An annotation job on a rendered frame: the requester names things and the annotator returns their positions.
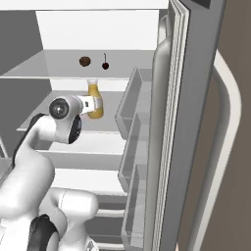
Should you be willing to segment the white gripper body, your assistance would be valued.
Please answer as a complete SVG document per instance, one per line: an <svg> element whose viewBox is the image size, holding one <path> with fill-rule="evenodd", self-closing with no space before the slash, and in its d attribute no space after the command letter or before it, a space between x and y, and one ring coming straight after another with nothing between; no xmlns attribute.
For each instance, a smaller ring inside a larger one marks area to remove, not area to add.
<svg viewBox="0 0 251 251"><path fill-rule="evenodd" d="M98 108L100 108L100 98L99 97L92 97L93 98L93 105L91 112L95 112Z"/></svg>

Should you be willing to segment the dark red cherry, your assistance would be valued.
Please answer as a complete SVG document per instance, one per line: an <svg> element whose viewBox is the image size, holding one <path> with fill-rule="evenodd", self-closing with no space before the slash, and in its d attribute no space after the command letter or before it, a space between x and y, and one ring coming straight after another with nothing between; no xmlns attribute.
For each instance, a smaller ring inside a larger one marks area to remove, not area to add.
<svg viewBox="0 0 251 251"><path fill-rule="evenodd" d="M102 64L103 70L108 70L109 69L109 63L107 62L107 55L104 53L104 63Z"/></svg>

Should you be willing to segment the brown walnut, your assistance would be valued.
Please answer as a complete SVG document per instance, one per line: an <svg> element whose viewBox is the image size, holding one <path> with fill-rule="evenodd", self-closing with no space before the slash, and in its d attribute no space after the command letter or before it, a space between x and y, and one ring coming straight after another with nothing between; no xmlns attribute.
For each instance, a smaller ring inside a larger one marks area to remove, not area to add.
<svg viewBox="0 0 251 251"><path fill-rule="evenodd" d="M83 56L79 59L79 63L83 66L83 67L87 67L90 65L91 63L91 59L87 56Z"/></svg>

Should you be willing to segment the yellow juice bottle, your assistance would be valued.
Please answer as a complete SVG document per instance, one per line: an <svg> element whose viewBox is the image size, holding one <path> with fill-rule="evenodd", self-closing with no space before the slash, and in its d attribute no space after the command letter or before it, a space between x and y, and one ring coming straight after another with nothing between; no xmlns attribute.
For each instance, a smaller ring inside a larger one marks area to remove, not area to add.
<svg viewBox="0 0 251 251"><path fill-rule="evenodd" d="M103 99L98 89L98 80L89 79L88 84L88 95L94 98L95 110L88 113L90 119L100 119L104 115Z"/></svg>

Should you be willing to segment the grey door bin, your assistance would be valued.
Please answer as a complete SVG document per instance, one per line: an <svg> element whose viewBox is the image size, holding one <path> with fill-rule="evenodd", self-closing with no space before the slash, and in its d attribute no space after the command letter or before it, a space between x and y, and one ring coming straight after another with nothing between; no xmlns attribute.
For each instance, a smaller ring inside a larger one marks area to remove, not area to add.
<svg viewBox="0 0 251 251"><path fill-rule="evenodd" d="M125 251L143 251L146 172L145 165L133 167L121 230Z"/></svg>
<svg viewBox="0 0 251 251"><path fill-rule="evenodd" d="M136 109L140 91L145 82L151 80L152 70L145 68L134 68L117 113L115 120L123 139L127 139L132 118Z"/></svg>
<svg viewBox="0 0 251 251"><path fill-rule="evenodd" d="M124 192L128 192L133 166L146 163L147 142L149 133L149 115L147 113L135 113L125 143L118 179Z"/></svg>

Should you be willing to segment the white fridge drawer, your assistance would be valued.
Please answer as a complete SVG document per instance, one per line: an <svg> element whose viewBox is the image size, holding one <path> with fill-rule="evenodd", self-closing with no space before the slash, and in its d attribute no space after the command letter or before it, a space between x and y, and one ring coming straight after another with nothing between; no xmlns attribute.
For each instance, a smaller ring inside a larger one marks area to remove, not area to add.
<svg viewBox="0 0 251 251"><path fill-rule="evenodd" d="M126 141L119 133L83 132L70 145L41 141L37 151L59 169L117 171L125 146Z"/></svg>
<svg viewBox="0 0 251 251"><path fill-rule="evenodd" d="M52 186L86 190L97 195L126 196L117 171L57 169Z"/></svg>

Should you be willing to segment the white fridge cabinet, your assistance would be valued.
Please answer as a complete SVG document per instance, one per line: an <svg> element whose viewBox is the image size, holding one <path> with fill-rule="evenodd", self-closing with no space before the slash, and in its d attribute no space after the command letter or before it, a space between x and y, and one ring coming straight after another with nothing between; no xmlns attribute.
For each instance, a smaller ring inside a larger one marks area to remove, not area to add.
<svg viewBox="0 0 251 251"><path fill-rule="evenodd" d="M164 30L156 0L0 0L0 75L42 50L152 50ZM0 178L25 131L18 127L53 90L98 89L124 93L130 79L30 79L0 77ZM134 113L150 113L151 80L140 91ZM126 196L97 195L98 211L85 222L89 237L103 249L120 251Z"/></svg>

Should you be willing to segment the grey fridge door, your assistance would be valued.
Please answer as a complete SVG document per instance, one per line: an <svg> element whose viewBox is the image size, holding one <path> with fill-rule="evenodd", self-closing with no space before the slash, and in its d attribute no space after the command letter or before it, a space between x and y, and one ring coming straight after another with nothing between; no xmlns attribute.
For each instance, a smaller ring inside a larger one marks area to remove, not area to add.
<svg viewBox="0 0 251 251"><path fill-rule="evenodd" d="M226 0L180 0L188 10L172 132L167 95L152 90L144 251L175 251Z"/></svg>

